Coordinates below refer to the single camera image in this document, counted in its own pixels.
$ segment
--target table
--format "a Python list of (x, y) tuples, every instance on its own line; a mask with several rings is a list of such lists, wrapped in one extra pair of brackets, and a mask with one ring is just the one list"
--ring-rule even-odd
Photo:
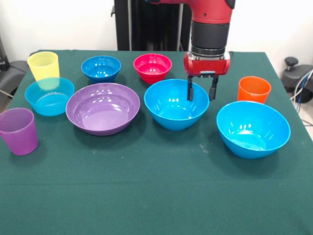
[[(266, 54), (232, 52), (217, 97), (191, 128), (171, 132), (149, 115), (148, 85), (133, 69), (144, 52), (59, 50), (60, 74), (75, 90), (89, 85), (80, 70), (96, 55), (118, 58), (116, 82), (134, 89), (138, 115), (122, 132), (91, 136), (66, 115), (35, 114), (39, 146), (12, 155), (0, 141), (0, 234), (2, 235), (306, 235), (313, 233), (313, 143)], [(182, 52), (168, 78), (183, 78)], [(246, 75), (272, 84), (267, 104), (291, 126), (290, 141), (270, 157), (244, 160), (223, 144), (216, 115), (235, 101)], [(27, 107), (29, 71), (11, 103)], [(194, 81), (207, 91), (211, 79)]]

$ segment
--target blue bowl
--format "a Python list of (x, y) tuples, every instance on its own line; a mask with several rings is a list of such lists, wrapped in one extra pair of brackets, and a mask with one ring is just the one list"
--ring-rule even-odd
[(73, 94), (71, 81), (53, 77), (31, 84), (25, 91), (25, 98), (38, 114), (56, 116), (65, 112), (67, 101)]
[(272, 154), (287, 143), (291, 133), (287, 120), (278, 111), (250, 101), (224, 106), (216, 122), (226, 146), (245, 159)]
[(101, 55), (84, 61), (82, 72), (94, 83), (114, 82), (121, 67), (118, 59)]
[(171, 131), (181, 131), (195, 124), (209, 107), (206, 91), (193, 83), (193, 101), (187, 100), (187, 81), (163, 80), (153, 84), (144, 101), (154, 120)]

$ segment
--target bowl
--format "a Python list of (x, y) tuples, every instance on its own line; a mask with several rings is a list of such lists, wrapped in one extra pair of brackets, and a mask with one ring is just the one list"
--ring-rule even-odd
[(195, 124), (209, 107), (206, 91), (193, 83), (193, 101), (187, 100), (186, 80), (168, 79), (157, 82), (145, 93), (145, 104), (162, 127), (181, 131)]
[(238, 101), (222, 107), (217, 127), (226, 146), (237, 156), (257, 159), (284, 146), (290, 126), (278, 111), (265, 104)]
[(115, 134), (133, 120), (140, 100), (132, 89), (116, 83), (97, 83), (77, 91), (68, 101), (70, 122), (89, 134)]
[(114, 82), (121, 70), (121, 62), (111, 56), (95, 56), (82, 63), (82, 72), (93, 83)]
[(40, 115), (56, 116), (65, 112), (67, 101), (74, 94), (74, 84), (61, 77), (44, 78), (31, 84), (25, 98)]
[(163, 80), (172, 68), (172, 61), (165, 55), (144, 54), (134, 61), (134, 68), (148, 84), (154, 84)]

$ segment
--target bowl rim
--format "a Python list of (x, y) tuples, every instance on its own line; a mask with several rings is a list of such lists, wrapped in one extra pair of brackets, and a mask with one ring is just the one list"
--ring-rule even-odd
[(184, 79), (165, 79), (165, 80), (162, 80), (162, 81), (159, 81), (159, 82), (154, 83), (153, 85), (151, 85), (151, 86), (146, 90), (145, 95), (144, 95), (144, 98), (143, 98), (147, 109), (148, 109), (151, 113), (153, 113), (154, 115), (156, 115), (156, 116), (158, 116), (158, 117), (160, 117), (160, 118), (163, 118), (163, 119), (166, 119), (166, 120), (172, 120), (172, 121), (186, 121), (186, 120), (192, 120), (192, 119), (201, 117), (201, 116), (207, 111), (207, 109), (209, 108), (210, 99), (209, 99), (209, 95), (207, 94), (207, 92), (205, 91), (205, 89), (204, 89), (203, 87), (201, 87), (200, 85), (198, 85), (197, 83), (194, 83), (194, 82), (192, 83), (192, 85), (193, 85), (193, 86), (196, 86), (196, 87), (199, 87), (199, 89), (201, 89), (201, 90), (204, 92), (205, 97), (207, 98), (207, 101), (208, 101), (208, 102), (207, 102), (207, 105), (206, 105), (206, 108), (205, 108), (200, 114), (198, 114), (198, 115), (196, 115), (196, 116), (194, 116), (194, 117), (192, 117), (192, 118), (172, 119), (172, 118), (165, 118), (165, 117), (162, 117), (161, 115), (156, 114), (153, 110), (150, 109), (150, 107), (147, 105), (147, 102), (146, 102), (146, 95), (147, 95), (148, 90), (151, 89), (151, 87), (153, 87), (154, 85), (156, 85), (156, 84), (158, 84), (158, 83), (167, 82), (167, 81), (173, 81), (173, 80), (174, 80), (174, 81), (183, 81), (183, 82), (188, 83), (188, 81), (187, 81), (187, 80), (184, 80)]
[[(31, 106), (32, 106), (32, 105), (35, 105), (36, 103), (31, 102), (31, 101), (27, 98), (27, 95), (26, 95), (27, 91), (30, 89), (30, 87), (34, 86), (35, 84), (38, 84), (38, 82), (43, 81), (43, 80), (45, 80), (45, 79), (51, 79), (51, 80), (52, 80), (52, 79), (59, 79), (59, 80), (63, 80), (63, 81), (65, 81), (65, 82), (67, 82), (68, 84), (70, 84), (71, 89), (72, 89), (72, 91), (70, 92), (71, 95), (69, 95), (69, 99), (73, 96), (73, 94), (74, 94), (74, 92), (75, 92), (75, 86), (74, 86), (74, 83), (73, 83), (72, 81), (70, 81), (69, 79), (63, 78), (63, 77), (47, 77), (47, 78), (43, 78), (43, 79), (40, 79), (40, 80), (38, 80), (38, 81), (33, 82), (32, 84), (30, 84), (30, 85), (26, 88), (26, 90), (25, 90), (25, 92), (24, 92), (24, 96), (25, 96), (26, 101), (27, 101)], [(60, 103), (61, 103), (61, 102), (58, 102), (58, 103), (56, 103), (56, 104), (54, 104), (54, 105), (41, 105), (41, 106), (44, 106), (44, 107), (46, 107), (46, 106), (55, 106), (55, 105), (60, 104)]]
[(134, 62), (133, 62), (134, 69), (135, 69), (138, 73), (140, 72), (140, 73), (142, 73), (142, 74), (149, 75), (149, 74), (147, 74), (147, 73), (145, 73), (145, 72), (140, 71), (140, 70), (137, 69), (136, 66), (135, 66), (135, 62), (136, 62), (139, 58), (141, 58), (141, 57), (143, 57), (143, 56), (147, 56), (147, 55), (158, 55), (158, 56), (161, 56), (162, 58), (167, 59), (167, 60), (170, 62), (170, 67), (169, 67), (169, 69), (168, 69), (167, 71), (165, 71), (165, 72), (158, 73), (157, 75), (166, 74), (166, 73), (168, 73), (168, 72), (172, 69), (172, 65), (173, 65), (172, 60), (171, 60), (170, 58), (168, 58), (166, 55), (162, 55), (162, 54), (158, 54), (158, 53), (146, 53), (146, 54), (142, 54), (142, 55), (138, 56), (138, 57), (134, 60)]
[(84, 65), (84, 63), (85, 62), (87, 62), (88, 60), (91, 60), (91, 59), (93, 59), (93, 58), (98, 58), (98, 57), (106, 57), (106, 58), (111, 58), (111, 59), (113, 59), (113, 60), (116, 60), (118, 63), (119, 63), (119, 68), (117, 69), (117, 71), (115, 72), (115, 73), (113, 73), (113, 74), (111, 74), (110, 76), (107, 76), (107, 77), (111, 77), (111, 76), (114, 76), (114, 75), (116, 75), (116, 74), (118, 74), (118, 72), (120, 72), (120, 70), (121, 70), (121, 68), (122, 68), (122, 63), (117, 59), (117, 58), (115, 58), (115, 57), (113, 57), (113, 56), (109, 56), (109, 55), (96, 55), (96, 56), (93, 56), (93, 57), (90, 57), (90, 58), (88, 58), (87, 60), (85, 60), (83, 63), (82, 63), (82, 65), (80, 66), (80, 68), (81, 68), (81, 70), (82, 70), (82, 72), (83, 72), (83, 74), (85, 75), (85, 76), (87, 76), (87, 77), (92, 77), (92, 78), (94, 78), (94, 79), (103, 79), (103, 78), (107, 78), (107, 77), (95, 77), (95, 76), (92, 76), (92, 75), (89, 75), (89, 74), (87, 74), (87, 73), (85, 73), (84, 72), (84, 70), (83, 70), (83, 65)]
[[(232, 141), (230, 138), (228, 138), (228, 136), (226, 136), (222, 131), (221, 131), (221, 128), (220, 128), (220, 125), (219, 125), (219, 122), (218, 122), (218, 118), (219, 118), (219, 115), (221, 113), (221, 111), (228, 107), (228, 106), (231, 106), (233, 104), (236, 104), (236, 103), (251, 103), (251, 104), (255, 104), (255, 105), (260, 105), (260, 106), (265, 106), (266, 108), (274, 111), (275, 113), (277, 113), (278, 115), (280, 115), (283, 120), (285, 121), (285, 123), (287, 124), (288, 126), (288, 137), (286, 138), (286, 140), (284, 141), (284, 143), (282, 143), (280, 146), (276, 147), (276, 148), (270, 148), (270, 149), (265, 149), (265, 150), (256, 150), (256, 149), (252, 149), (252, 148), (248, 148), (248, 147), (243, 147), (241, 145), (238, 145), (237, 143), (235, 143), (234, 141)], [(241, 148), (244, 148), (244, 149), (247, 149), (247, 150), (252, 150), (252, 151), (256, 151), (256, 152), (268, 152), (268, 151), (273, 151), (273, 150), (277, 150), (277, 149), (280, 149), (281, 147), (283, 147), (288, 141), (289, 141), (289, 138), (291, 136), (291, 128), (290, 128), (290, 125), (287, 121), (287, 119), (280, 113), (278, 112), (276, 109), (266, 105), (266, 104), (263, 104), (263, 103), (259, 103), (259, 102), (255, 102), (255, 101), (247, 101), (247, 100), (242, 100), (242, 101), (235, 101), (235, 102), (231, 102), (229, 104), (226, 104), (225, 106), (223, 106), (219, 112), (217, 113), (216, 115), (216, 124), (217, 124), (217, 127), (218, 127), (218, 130), (219, 132), (227, 139), (229, 140), (230, 142), (232, 142), (233, 144), (237, 145), (237, 146), (240, 146)]]
[[(112, 128), (112, 129), (104, 129), (104, 130), (100, 130), (100, 131), (95, 131), (95, 130), (87, 129), (87, 128), (84, 127), (84, 126), (80, 126), (80, 125), (78, 125), (77, 123), (75, 123), (72, 119), (70, 119), (69, 116), (68, 116), (68, 108), (67, 108), (67, 107), (68, 107), (68, 103), (69, 103), (70, 100), (75, 96), (76, 93), (78, 93), (78, 92), (80, 92), (80, 91), (82, 91), (82, 90), (84, 90), (84, 89), (86, 89), (86, 88), (92, 87), (92, 86), (99, 86), (100, 84), (125, 87), (127, 90), (131, 91), (132, 93), (134, 93), (134, 94), (136, 95), (136, 98), (137, 98), (137, 100), (138, 100), (138, 108), (135, 110), (134, 115), (133, 115), (131, 118), (129, 118), (127, 121), (125, 121), (123, 124), (121, 124), (121, 125), (119, 125), (119, 126), (117, 126), (117, 127), (115, 127), (115, 128)], [(111, 82), (107, 82), (107, 83), (96, 83), (96, 84), (91, 84), (91, 85), (89, 85), (89, 86), (85, 86), (85, 87), (79, 89), (77, 92), (75, 92), (75, 93), (70, 97), (70, 99), (68, 99), (68, 101), (67, 101), (67, 105), (66, 105), (66, 107), (65, 107), (65, 114), (66, 114), (68, 120), (69, 120), (74, 126), (77, 126), (78, 128), (80, 128), (80, 129), (82, 129), (82, 130), (85, 130), (86, 132), (88, 132), (88, 131), (92, 131), (92, 132), (95, 132), (95, 133), (97, 133), (97, 132), (106, 132), (106, 131), (115, 130), (115, 129), (120, 128), (120, 127), (126, 125), (127, 123), (131, 122), (131, 121), (135, 118), (135, 116), (138, 114), (138, 112), (139, 112), (139, 110), (140, 110), (140, 105), (141, 105), (141, 104), (140, 104), (140, 98), (139, 98), (138, 94), (137, 94), (133, 89), (131, 89), (131, 88), (127, 87), (127, 86), (124, 86), (124, 85), (122, 85), (122, 84), (118, 84), (118, 83), (111, 83)]]

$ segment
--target plastic cup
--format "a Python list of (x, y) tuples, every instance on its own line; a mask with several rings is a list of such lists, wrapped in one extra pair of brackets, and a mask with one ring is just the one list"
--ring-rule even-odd
[(263, 78), (256, 76), (243, 77), (239, 81), (238, 101), (248, 100), (265, 103), (271, 91), (271, 85)]
[(51, 51), (31, 55), (27, 63), (36, 81), (48, 77), (60, 77), (58, 55)]
[(33, 152), (38, 145), (34, 114), (25, 108), (0, 114), (0, 136), (15, 155)]

